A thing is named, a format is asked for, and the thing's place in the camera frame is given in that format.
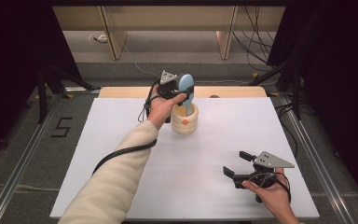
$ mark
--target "white table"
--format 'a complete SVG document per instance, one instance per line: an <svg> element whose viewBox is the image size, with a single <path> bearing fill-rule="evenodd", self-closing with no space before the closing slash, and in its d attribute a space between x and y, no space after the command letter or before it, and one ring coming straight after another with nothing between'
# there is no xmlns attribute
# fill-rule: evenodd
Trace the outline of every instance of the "white table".
<svg viewBox="0 0 358 224"><path fill-rule="evenodd" d="M144 98L94 100L75 155L51 212L62 216L90 178L95 165L138 123ZM298 169L269 98L195 98L198 129L191 135L164 125L152 148L128 220L257 220L272 217L255 195L235 189L223 166L238 174L254 171L239 157L272 153L293 163L285 169L292 188L292 207L299 218L319 214Z"/></svg>

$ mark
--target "beige cup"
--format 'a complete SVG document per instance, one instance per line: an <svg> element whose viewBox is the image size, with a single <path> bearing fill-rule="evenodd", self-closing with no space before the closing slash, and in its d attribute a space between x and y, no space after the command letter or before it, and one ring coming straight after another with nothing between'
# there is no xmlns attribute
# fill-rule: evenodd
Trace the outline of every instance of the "beige cup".
<svg viewBox="0 0 358 224"><path fill-rule="evenodd" d="M197 129L199 119L199 109L196 105L191 104L192 114L186 115L186 107L184 105L176 105L171 113L171 125L174 131L181 134L193 133Z"/></svg>

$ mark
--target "orange sticker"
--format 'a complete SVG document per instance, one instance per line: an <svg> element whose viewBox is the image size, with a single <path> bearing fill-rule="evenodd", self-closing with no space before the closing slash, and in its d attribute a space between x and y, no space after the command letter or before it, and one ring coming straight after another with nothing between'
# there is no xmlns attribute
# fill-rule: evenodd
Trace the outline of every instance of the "orange sticker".
<svg viewBox="0 0 358 224"><path fill-rule="evenodd" d="M184 119L184 120L182 121L182 123L185 124L185 125L187 125L187 124L189 124L190 122L188 122L187 119Z"/></svg>

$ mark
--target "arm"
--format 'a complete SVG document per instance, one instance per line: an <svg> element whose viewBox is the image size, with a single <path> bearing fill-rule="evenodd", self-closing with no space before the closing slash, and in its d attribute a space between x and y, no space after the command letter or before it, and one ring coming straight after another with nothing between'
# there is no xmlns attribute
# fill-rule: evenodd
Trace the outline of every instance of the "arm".
<svg viewBox="0 0 358 224"><path fill-rule="evenodd" d="M283 177L283 168L276 168L277 179L282 183L286 183L286 179ZM284 224L298 224L299 221L293 213L292 207L290 206L289 197L287 192L275 183L267 189L259 188L255 183L249 181L243 181L243 186L248 190L256 193L267 209L274 215L280 223Z"/></svg>
<svg viewBox="0 0 358 224"><path fill-rule="evenodd" d="M130 131L116 150L155 140L173 106L185 98L185 94L180 94L171 100L154 99L148 119ZM123 154L104 163L69 204L59 223L119 224L124 221L149 155L150 148Z"/></svg>

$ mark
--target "fleece sleeve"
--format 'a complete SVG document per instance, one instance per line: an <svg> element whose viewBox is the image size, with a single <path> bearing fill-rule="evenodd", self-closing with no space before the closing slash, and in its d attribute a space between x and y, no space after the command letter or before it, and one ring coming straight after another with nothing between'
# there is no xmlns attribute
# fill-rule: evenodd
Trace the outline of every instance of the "fleece sleeve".
<svg viewBox="0 0 358 224"><path fill-rule="evenodd" d="M130 131L116 150L150 144L158 129L146 120ZM121 223L150 156L150 148L104 163L72 200L59 223Z"/></svg>

